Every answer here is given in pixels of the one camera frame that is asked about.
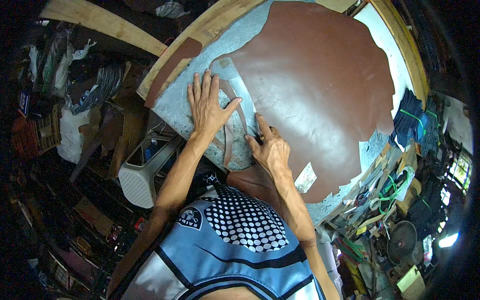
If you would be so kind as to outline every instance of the right hand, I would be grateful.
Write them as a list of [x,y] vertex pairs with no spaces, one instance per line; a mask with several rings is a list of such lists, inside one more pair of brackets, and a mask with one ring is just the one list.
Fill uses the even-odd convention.
[[288,155],[290,154],[290,146],[280,136],[275,127],[269,127],[261,114],[255,114],[260,131],[264,136],[264,144],[259,145],[254,137],[245,135],[253,157],[268,172],[270,178],[275,180],[278,177],[292,176],[292,172],[288,167]]

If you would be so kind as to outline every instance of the hand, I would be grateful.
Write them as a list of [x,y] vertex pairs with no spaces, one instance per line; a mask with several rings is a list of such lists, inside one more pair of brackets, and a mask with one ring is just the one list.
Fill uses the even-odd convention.
[[292,171],[288,167],[288,155],[290,146],[282,139],[275,127],[269,127],[264,117],[255,114],[258,126],[264,135],[264,144],[260,146],[254,137],[245,135],[250,148],[253,151],[253,157],[268,172],[270,178],[275,181],[285,175],[292,176]]
[[192,135],[208,139],[209,143],[242,101],[237,97],[222,109],[218,102],[219,77],[216,74],[212,79],[210,73],[210,69],[205,70],[202,86],[198,73],[193,76],[193,84],[188,84],[188,101],[195,126]]

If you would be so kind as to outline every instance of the left hand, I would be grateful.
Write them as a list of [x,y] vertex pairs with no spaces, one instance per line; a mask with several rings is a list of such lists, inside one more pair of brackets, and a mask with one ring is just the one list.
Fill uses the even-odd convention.
[[242,101],[242,98],[237,97],[222,109],[218,102],[220,79],[218,74],[213,78],[210,74],[210,69],[205,70],[202,86],[198,73],[193,76],[193,84],[188,84],[188,101],[195,126],[192,135],[208,139],[209,143]]

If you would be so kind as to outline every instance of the tape roll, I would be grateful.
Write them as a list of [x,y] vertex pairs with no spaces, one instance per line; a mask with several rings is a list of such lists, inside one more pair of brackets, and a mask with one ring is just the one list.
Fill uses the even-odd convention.
[[380,198],[374,198],[372,201],[370,201],[370,209],[371,210],[376,210],[380,207],[381,201]]

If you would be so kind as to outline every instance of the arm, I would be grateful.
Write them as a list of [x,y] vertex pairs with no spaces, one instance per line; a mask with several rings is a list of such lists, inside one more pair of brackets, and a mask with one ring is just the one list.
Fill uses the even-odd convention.
[[280,196],[283,218],[293,231],[307,255],[310,269],[317,278],[327,300],[339,299],[338,292],[328,277],[325,265],[317,250],[317,239],[312,219],[302,197],[295,188],[292,171],[288,167],[290,147],[275,127],[269,127],[263,116],[257,114],[258,125],[264,135],[264,144],[246,135],[253,157],[268,172]]
[[217,131],[227,122],[241,102],[241,98],[235,98],[225,109],[222,109],[218,103],[218,86],[218,75],[212,79],[208,69],[205,71],[202,87],[198,73],[193,77],[193,84],[188,85],[188,101],[192,108],[195,129],[165,178],[147,225],[115,268],[108,285],[107,296],[110,296],[135,262],[157,239],[165,224],[177,216],[185,203],[200,158]]

